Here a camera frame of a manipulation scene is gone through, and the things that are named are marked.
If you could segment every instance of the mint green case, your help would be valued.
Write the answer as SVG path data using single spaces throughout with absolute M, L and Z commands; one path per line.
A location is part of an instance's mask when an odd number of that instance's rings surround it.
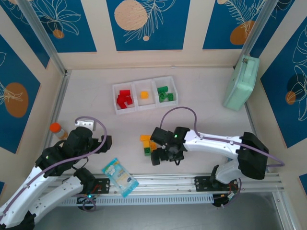
M 259 58 L 243 55 L 227 86 L 223 106 L 239 111 L 255 87 Z

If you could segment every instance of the white floor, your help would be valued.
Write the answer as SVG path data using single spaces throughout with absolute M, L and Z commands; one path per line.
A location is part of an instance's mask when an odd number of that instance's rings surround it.
M 176 166 L 162 162 L 152 166 L 145 157 L 140 135 L 151 135 L 159 126 L 164 113 L 172 107 L 157 108 L 125 115 L 116 115 L 113 106 L 112 84 L 172 75 L 178 91 L 179 106 L 188 106 L 198 115 L 198 131 L 221 136 L 241 136 L 251 132 L 245 108 L 235 112 L 222 106 L 224 92 L 233 72 L 232 68 L 139 68 L 73 70 L 58 122 L 64 129 L 75 129 L 75 118 L 88 115 L 104 123 L 113 145 L 107 153 L 90 157 L 86 168 L 101 173 L 117 157 L 130 173 L 210 173 L 213 166 L 224 163 L 225 158 L 208 152 L 186 152 L 185 159 Z M 193 114 L 176 110 L 165 119 L 164 129 L 175 127 L 193 129 Z M 97 125 L 93 137 L 103 134 Z

